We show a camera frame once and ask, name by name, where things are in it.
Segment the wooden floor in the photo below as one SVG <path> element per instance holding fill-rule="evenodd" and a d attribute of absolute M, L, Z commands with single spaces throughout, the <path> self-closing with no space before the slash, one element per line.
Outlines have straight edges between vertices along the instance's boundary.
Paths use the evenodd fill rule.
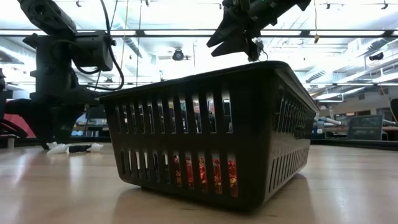
<path fill-rule="evenodd" d="M 72 156 L 0 149 L 0 223 L 397 224 L 398 153 L 313 146 L 304 170 L 242 215 L 125 184 L 110 147 Z"/>

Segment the black plastic basket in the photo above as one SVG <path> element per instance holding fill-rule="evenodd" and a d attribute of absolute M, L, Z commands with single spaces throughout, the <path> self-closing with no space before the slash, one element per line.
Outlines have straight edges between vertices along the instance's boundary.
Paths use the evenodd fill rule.
<path fill-rule="evenodd" d="M 101 101 L 123 181 L 243 210 L 261 205 L 305 166 L 317 111 L 283 62 L 122 90 Z"/>

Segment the red object inside basket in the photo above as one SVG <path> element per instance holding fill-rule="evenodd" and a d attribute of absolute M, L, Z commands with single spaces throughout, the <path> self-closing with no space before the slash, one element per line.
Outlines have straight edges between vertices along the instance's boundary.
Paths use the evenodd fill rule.
<path fill-rule="evenodd" d="M 190 157 L 186 157 L 185 161 L 187 163 L 187 175 L 188 175 L 188 184 L 191 189 L 193 189 L 193 170 L 192 170 L 192 161 Z M 174 158 L 175 163 L 175 175 L 177 185 L 181 186 L 181 170 L 180 170 L 180 161 L 178 158 Z M 215 192 L 216 194 L 222 194 L 223 188 L 221 184 L 221 166 L 220 160 L 215 158 L 213 159 L 213 168 L 214 168 L 214 183 L 215 183 Z M 206 166 L 204 158 L 199 158 L 199 171 L 200 171 L 200 183 L 201 189 L 207 190 L 207 179 L 206 179 Z M 228 171 L 229 171 L 229 187 L 231 189 L 231 195 L 234 197 L 238 196 L 238 180 L 236 178 L 236 164 L 234 160 L 228 161 Z"/>

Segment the ceiling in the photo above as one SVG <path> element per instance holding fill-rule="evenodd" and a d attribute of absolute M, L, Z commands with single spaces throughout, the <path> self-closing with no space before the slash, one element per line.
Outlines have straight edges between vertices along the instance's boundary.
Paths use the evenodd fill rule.
<path fill-rule="evenodd" d="M 37 29 L 23 14 L 17 1 L 6 2 L 0 2 L 2 34 L 9 32 L 6 29 Z M 75 21 L 78 29 L 105 29 L 98 0 L 80 0 L 78 4 L 81 7 L 77 6 L 76 0 L 55 2 Z M 111 16 L 115 1 L 105 2 Z M 149 0 L 147 6 L 145 1 L 119 1 L 113 29 L 215 29 L 223 17 L 220 3 L 221 0 Z M 317 0 L 316 22 L 314 5 L 311 3 L 304 12 L 293 7 L 278 19 L 275 26 L 270 25 L 265 29 L 315 30 L 317 24 L 320 30 L 395 30 L 398 28 L 398 2 L 387 0 L 386 3 L 388 7 L 382 9 L 382 0 Z M 0 37 L 0 65 L 12 70 L 13 74 L 19 72 L 19 75 L 7 76 L 7 82 L 34 86 L 34 78 L 29 77 L 29 72 L 35 69 L 35 50 L 26 46 L 22 39 L 6 35 Z M 210 55 L 213 49 L 206 46 L 208 37 L 131 37 L 129 40 L 139 49 L 141 57 L 137 57 L 134 47 L 124 43 L 122 38 L 116 40 L 118 45 L 114 53 L 119 63 L 123 60 L 126 88 L 158 82 L 161 78 L 179 78 L 248 63 L 244 53 L 213 58 Z M 394 74 L 395 64 L 398 63 L 398 46 L 394 38 L 321 38 L 317 44 L 314 44 L 313 38 L 300 37 L 261 37 L 259 40 L 268 54 L 268 57 L 262 55 L 260 60 L 287 62 L 300 81 L 307 83 L 305 87 L 315 98 L 326 92 L 344 93 L 355 89 L 355 86 L 337 88 L 332 83 L 367 83 L 377 81 L 382 75 Z M 175 49 L 182 50 L 185 60 L 176 62 L 171 59 Z M 382 60 L 368 59 L 368 56 L 379 52 L 384 52 Z M 78 73 L 78 77 L 85 83 L 97 79 L 97 75 L 81 73 Z M 394 77 L 391 75 L 385 82 L 394 82 Z M 103 73 L 99 82 L 103 83 L 107 78 L 112 78 L 115 85 L 119 80 L 115 70 Z"/>

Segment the ceiling pipe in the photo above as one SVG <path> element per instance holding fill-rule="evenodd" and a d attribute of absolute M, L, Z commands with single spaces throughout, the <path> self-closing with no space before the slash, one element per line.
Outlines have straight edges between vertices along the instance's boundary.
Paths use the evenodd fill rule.
<path fill-rule="evenodd" d="M 360 42 L 360 43 L 365 42 L 365 44 L 360 45 L 358 47 L 358 50 L 352 50 L 350 52 L 348 49 L 343 55 L 337 57 L 336 61 L 334 61 L 333 63 L 329 63 L 328 64 L 329 67 L 326 66 L 315 67 L 314 69 L 312 69 L 307 73 L 307 75 L 305 76 L 305 81 L 309 83 L 328 73 L 342 69 L 350 64 L 350 60 L 358 57 L 366 57 L 368 55 L 371 55 L 374 52 L 380 50 L 388 43 L 394 41 L 395 39 L 396 38 L 392 37 L 378 38 L 376 40 L 371 40 L 371 41 L 368 41 L 367 39 L 364 38 L 355 39 L 351 42 L 351 45 L 354 45 L 354 42 Z"/>

